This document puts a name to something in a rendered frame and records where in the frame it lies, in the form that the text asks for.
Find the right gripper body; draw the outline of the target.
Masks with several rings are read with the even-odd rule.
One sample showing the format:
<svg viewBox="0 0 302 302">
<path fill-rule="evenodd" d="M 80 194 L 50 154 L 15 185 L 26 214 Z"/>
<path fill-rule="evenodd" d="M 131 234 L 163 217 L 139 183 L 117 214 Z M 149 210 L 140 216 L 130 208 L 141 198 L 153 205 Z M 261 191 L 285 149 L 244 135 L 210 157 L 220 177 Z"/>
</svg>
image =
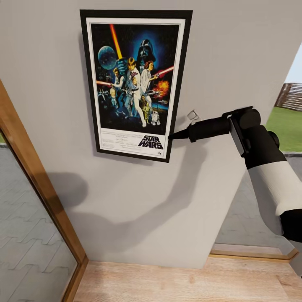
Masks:
<svg viewBox="0 0 302 302">
<path fill-rule="evenodd" d="M 216 136 L 216 130 L 213 119 L 196 122 L 188 126 L 190 141 L 195 143 L 197 139 L 212 138 Z"/>
</svg>

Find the poster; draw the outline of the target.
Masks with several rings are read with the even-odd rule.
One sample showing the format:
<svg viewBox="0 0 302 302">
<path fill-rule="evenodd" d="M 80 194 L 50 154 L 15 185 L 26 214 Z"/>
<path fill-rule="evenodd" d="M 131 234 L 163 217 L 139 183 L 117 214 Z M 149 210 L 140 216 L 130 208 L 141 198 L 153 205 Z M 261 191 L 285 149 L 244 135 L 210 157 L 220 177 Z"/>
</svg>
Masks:
<svg viewBox="0 0 302 302">
<path fill-rule="evenodd" d="M 192 10 L 80 10 L 96 150 L 169 163 Z"/>
</svg>

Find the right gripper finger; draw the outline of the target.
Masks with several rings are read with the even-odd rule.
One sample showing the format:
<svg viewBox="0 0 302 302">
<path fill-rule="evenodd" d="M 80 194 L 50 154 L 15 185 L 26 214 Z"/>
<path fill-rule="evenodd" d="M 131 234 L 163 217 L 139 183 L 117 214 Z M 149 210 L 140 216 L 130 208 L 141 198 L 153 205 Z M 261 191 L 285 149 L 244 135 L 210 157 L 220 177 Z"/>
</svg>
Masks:
<svg viewBox="0 0 302 302">
<path fill-rule="evenodd" d="M 189 130 L 188 127 L 186 130 L 182 130 L 180 132 L 174 133 L 173 135 L 168 136 L 168 139 L 184 139 L 189 138 Z"/>
</svg>

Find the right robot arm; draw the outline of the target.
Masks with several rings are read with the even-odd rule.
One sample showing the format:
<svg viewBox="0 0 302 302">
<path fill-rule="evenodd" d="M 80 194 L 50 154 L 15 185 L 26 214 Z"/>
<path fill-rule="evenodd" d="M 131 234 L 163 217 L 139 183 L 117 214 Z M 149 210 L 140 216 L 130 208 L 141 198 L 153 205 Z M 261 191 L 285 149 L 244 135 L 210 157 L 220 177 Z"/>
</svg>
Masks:
<svg viewBox="0 0 302 302">
<path fill-rule="evenodd" d="M 261 125 L 260 113 L 253 106 L 226 112 L 222 117 L 202 121 L 194 109 L 186 130 L 168 139 L 212 138 L 231 133 L 252 181 L 260 216 L 267 228 L 285 237 L 302 255 L 302 182 L 279 150 L 279 139 Z"/>
</svg>

